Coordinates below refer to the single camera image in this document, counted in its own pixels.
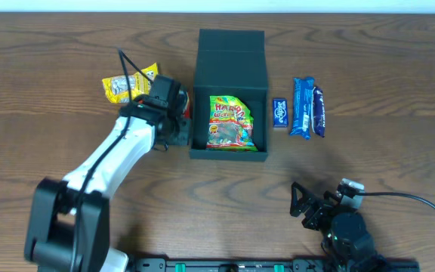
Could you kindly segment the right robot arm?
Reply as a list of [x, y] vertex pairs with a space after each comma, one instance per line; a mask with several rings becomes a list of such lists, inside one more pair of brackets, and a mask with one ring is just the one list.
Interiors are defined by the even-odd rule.
[[321, 247], [335, 270], [392, 271], [391, 264], [375, 250], [375, 241], [358, 213], [364, 191], [363, 184], [344, 178], [334, 193], [326, 191], [319, 198], [294, 182], [290, 215], [303, 215], [303, 227], [323, 235]]

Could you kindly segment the Haribo worms candy bag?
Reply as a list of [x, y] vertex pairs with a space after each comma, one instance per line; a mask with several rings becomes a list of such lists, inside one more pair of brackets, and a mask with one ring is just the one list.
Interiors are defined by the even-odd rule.
[[254, 118], [237, 97], [210, 96], [207, 150], [257, 152], [253, 141]]

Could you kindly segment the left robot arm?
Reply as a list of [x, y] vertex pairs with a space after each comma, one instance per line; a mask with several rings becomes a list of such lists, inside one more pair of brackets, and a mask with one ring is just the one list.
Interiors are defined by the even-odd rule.
[[40, 271], [127, 271], [130, 257], [110, 245], [110, 200], [139, 159], [178, 135], [187, 104], [180, 82], [158, 75], [149, 94], [120, 108], [110, 134], [62, 180], [35, 189], [24, 258]]

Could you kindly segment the blue Eclipse mint tin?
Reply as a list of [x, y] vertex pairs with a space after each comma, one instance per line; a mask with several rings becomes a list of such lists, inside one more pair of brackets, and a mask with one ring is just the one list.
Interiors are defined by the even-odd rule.
[[275, 128], [288, 126], [288, 103], [285, 98], [273, 99], [273, 126]]

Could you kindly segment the dark green open box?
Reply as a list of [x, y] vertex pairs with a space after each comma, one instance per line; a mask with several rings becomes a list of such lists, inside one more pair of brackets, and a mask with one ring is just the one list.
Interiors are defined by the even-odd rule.
[[[267, 152], [268, 75], [265, 34], [258, 30], [201, 29], [193, 83], [192, 159], [263, 162]], [[208, 150], [210, 97], [239, 98], [254, 118], [256, 152]]]

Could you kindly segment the blue cookie pack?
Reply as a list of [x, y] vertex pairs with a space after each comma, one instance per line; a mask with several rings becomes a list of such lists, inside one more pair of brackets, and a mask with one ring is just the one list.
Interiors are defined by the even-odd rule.
[[290, 135], [310, 139], [310, 114], [313, 106], [314, 78], [294, 78], [293, 122]]

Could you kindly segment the yellow Hacks candy bag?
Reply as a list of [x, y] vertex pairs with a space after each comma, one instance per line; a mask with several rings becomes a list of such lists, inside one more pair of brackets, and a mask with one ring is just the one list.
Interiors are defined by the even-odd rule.
[[129, 102], [128, 85], [130, 83], [131, 97], [141, 94], [149, 94], [151, 82], [136, 72], [126, 79], [125, 76], [113, 76], [102, 79], [104, 94], [107, 100], [113, 104], [125, 104]]

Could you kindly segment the dark purple chocolate bar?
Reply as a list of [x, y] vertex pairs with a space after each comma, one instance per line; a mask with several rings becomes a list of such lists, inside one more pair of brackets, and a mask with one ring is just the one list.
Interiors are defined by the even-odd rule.
[[313, 88], [313, 132], [321, 138], [325, 137], [325, 107], [319, 87]]

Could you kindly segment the black mounting rail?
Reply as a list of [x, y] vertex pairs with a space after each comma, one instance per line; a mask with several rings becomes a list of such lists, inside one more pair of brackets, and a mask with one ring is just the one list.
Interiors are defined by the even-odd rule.
[[329, 272], [345, 271], [323, 259], [298, 258], [291, 261], [256, 260], [173, 260], [141, 258], [129, 261], [127, 272]]

